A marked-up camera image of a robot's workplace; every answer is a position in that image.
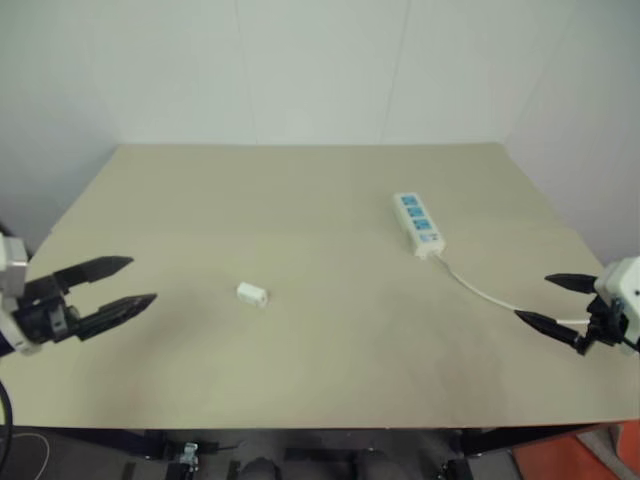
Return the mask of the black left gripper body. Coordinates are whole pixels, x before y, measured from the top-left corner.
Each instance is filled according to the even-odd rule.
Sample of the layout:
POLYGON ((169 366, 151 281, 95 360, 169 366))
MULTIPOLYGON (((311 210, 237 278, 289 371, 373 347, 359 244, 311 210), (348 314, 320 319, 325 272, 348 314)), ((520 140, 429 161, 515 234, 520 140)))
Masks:
POLYGON ((70 287, 64 276, 54 273, 25 284, 13 316, 21 331, 33 343, 54 343, 77 334, 79 313, 68 306, 70 287))

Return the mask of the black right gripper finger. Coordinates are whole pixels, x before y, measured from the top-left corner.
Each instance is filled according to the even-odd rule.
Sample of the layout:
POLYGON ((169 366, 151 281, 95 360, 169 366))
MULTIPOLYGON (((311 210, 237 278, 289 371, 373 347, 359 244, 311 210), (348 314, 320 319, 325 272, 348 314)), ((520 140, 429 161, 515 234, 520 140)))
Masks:
POLYGON ((524 310, 515 310, 514 313, 534 330, 561 343, 580 346, 583 342, 583 337, 578 331, 566 327, 550 317, 524 310))
POLYGON ((564 289, 583 294, 596 294, 595 282, 597 278, 587 274, 556 273, 547 275, 544 279, 564 289))

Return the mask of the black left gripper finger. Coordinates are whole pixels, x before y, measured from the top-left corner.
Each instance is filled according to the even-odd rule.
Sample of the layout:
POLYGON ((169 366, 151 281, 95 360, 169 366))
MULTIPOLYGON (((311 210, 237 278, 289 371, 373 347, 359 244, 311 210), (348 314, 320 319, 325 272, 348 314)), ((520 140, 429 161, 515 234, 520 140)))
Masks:
POLYGON ((141 314, 156 298, 156 294, 136 295, 103 305, 79 321, 74 335, 84 341, 116 328, 141 314))
POLYGON ((108 278, 133 261, 134 259, 128 256, 101 256, 59 270, 53 274, 53 277, 59 289, 68 293, 75 286, 108 278))

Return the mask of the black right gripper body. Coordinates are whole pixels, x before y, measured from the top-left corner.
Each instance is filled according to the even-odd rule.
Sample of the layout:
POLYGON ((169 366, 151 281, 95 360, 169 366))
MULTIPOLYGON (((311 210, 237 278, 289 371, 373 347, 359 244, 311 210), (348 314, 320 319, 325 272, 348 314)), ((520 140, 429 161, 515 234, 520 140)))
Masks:
POLYGON ((611 305, 597 296, 587 307, 590 314, 587 331, 579 336, 574 348, 580 355, 585 355, 597 342, 608 346, 631 346, 631 341, 625 333, 629 326, 629 320, 623 313, 623 303, 614 300, 611 305))

